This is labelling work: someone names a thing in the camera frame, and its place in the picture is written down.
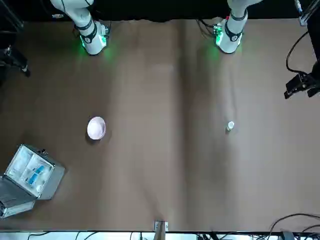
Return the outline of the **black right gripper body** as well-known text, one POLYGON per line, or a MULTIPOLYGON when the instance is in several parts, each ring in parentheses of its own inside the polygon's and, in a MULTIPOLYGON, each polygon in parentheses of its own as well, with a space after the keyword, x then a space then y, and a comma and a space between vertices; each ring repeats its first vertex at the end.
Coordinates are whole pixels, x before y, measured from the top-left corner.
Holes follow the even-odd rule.
POLYGON ((0 49, 0 66, 18 68, 26 77, 30 77, 27 58, 13 46, 0 49))

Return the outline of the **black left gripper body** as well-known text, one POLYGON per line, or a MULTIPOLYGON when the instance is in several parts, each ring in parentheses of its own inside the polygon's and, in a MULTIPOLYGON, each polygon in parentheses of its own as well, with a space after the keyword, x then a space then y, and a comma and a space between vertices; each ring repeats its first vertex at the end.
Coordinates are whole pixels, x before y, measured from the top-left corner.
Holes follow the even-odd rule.
POLYGON ((285 85, 284 98, 289 99, 298 92, 306 92, 309 98, 320 93, 320 68, 314 66, 311 73, 303 75, 298 73, 285 85))

